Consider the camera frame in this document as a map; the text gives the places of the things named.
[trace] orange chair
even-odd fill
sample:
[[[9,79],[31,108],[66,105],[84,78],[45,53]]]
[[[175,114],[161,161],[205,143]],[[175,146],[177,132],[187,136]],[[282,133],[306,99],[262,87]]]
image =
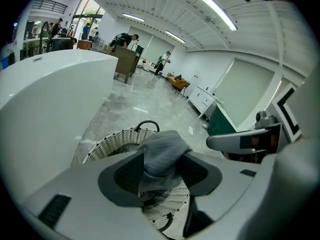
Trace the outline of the orange chair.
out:
[[[173,74],[169,73],[167,76],[166,76],[166,79],[168,79],[168,81],[174,85],[175,84],[175,80],[172,79],[172,77],[175,77]]]
[[[173,90],[174,88],[176,88],[176,91],[175,91],[174,94],[176,94],[178,90],[181,91],[181,90],[185,87],[186,83],[187,83],[187,81],[186,81],[185,79],[183,79],[183,78],[182,78],[181,80],[177,79],[177,80],[174,82],[173,88],[172,88],[172,90]]]

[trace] marble floor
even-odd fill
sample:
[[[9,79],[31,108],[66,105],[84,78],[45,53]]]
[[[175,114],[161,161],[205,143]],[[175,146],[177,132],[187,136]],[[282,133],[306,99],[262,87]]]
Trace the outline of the marble floor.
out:
[[[127,84],[124,78],[115,73],[111,94],[83,134],[71,166],[81,164],[95,143],[105,136],[135,127],[144,120],[156,121],[160,131],[176,130],[195,152],[221,157],[206,145],[209,135],[201,126],[205,121],[198,119],[199,111],[186,103],[186,97],[175,93],[164,77],[137,68]],[[193,128],[193,136],[189,136],[189,126]],[[143,127],[156,130],[151,123]]]

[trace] man in black shirt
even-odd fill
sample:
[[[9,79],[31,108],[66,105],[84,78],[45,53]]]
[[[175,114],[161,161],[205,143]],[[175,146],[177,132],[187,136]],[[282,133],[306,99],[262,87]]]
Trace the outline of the man in black shirt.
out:
[[[59,30],[60,30],[60,23],[63,22],[62,18],[60,18],[58,20],[58,22],[56,22],[51,30],[51,37],[54,38],[56,34],[58,34]]]
[[[139,36],[137,34],[129,35],[128,33],[121,33],[114,37],[110,46],[113,47],[112,51],[114,52],[115,46],[121,46],[123,48],[128,48],[128,45],[131,41],[138,40]]]

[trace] black handle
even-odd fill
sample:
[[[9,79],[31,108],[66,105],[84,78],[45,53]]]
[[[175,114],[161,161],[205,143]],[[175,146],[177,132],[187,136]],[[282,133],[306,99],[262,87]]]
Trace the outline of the black handle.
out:
[[[168,222],[162,228],[158,229],[160,232],[167,230],[171,226],[172,222],[174,221],[174,216],[171,214],[171,212],[167,214],[166,217],[168,219]]]
[[[160,132],[160,128],[159,128],[159,125],[155,122],[155,121],[152,121],[152,120],[146,120],[146,121],[142,121],[141,123],[139,123],[136,128],[135,128],[135,132],[138,132],[140,130],[140,127],[143,125],[143,124],[146,124],[146,123],[152,123],[152,124],[155,124],[156,126],[156,131],[157,132]]]

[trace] window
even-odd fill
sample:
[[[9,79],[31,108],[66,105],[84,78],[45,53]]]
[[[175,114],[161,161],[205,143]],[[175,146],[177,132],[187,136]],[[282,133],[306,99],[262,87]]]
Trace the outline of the window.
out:
[[[75,25],[74,37],[80,39],[83,28],[88,23],[90,24],[89,31],[98,27],[104,14],[105,10],[94,0],[81,0],[71,22],[71,25]]]
[[[96,14],[99,8],[100,8],[99,4],[97,4],[94,0],[89,0],[82,14],[83,15]]]
[[[80,15],[83,11],[83,9],[85,8],[86,4],[87,4],[88,0],[81,0],[78,8],[76,9],[75,15]]]
[[[106,12],[106,11],[105,11],[102,7],[100,7],[100,9],[98,10],[98,13],[97,13],[97,14],[104,15],[105,12]]]

